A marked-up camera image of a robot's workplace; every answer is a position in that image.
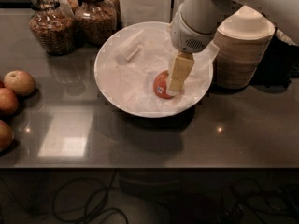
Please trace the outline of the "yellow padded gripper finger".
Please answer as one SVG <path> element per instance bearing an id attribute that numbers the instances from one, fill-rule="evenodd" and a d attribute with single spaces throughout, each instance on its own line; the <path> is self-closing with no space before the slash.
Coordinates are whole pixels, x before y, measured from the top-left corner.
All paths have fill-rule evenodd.
<path id="1" fill-rule="evenodd" d="M 166 93 L 170 96 L 177 95 L 194 66 L 194 58 L 191 53 L 179 52 L 174 56 L 168 67 L 166 80 Z"/>

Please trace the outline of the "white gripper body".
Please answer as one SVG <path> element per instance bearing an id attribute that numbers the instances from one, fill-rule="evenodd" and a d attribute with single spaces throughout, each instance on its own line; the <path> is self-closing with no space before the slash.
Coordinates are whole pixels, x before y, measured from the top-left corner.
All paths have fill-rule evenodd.
<path id="1" fill-rule="evenodd" d="M 198 53 L 210 43 L 216 29 L 217 23 L 205 13 L 178 11 L 170 23 L 171 42 L 179 51 Z"/>

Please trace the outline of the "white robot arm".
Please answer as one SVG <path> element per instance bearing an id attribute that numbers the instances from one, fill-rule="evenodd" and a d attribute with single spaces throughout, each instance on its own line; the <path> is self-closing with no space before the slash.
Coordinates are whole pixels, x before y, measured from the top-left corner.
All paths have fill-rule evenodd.
<path id="1" fill-rule="evenodd" d="M 299 42 L 299 0 L 184 0 L 170 23 L 178 50 L 166 90 L 177 94 L 194 65 L 193 55 L 212 45 L 213 78 L 225 89 L 251 82 L 276 30 Z"/>

